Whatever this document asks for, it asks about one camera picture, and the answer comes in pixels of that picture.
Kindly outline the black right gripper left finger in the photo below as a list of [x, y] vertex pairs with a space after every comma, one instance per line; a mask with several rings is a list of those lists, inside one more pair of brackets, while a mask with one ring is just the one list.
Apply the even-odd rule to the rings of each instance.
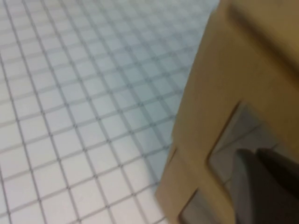
[[233, 158], [230, 194], [236, 224], [285, 224], [288, 194], [253, 152], [238, 149]]

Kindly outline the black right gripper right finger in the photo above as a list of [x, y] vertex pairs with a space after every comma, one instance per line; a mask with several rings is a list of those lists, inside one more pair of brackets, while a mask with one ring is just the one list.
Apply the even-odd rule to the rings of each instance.
[[267, 211], [275, 224], [299, 222], [299, 165], [293, 160], [269, 149], [258, 149], [256, 156], [274, 179], [276, 190], [270, 196]]

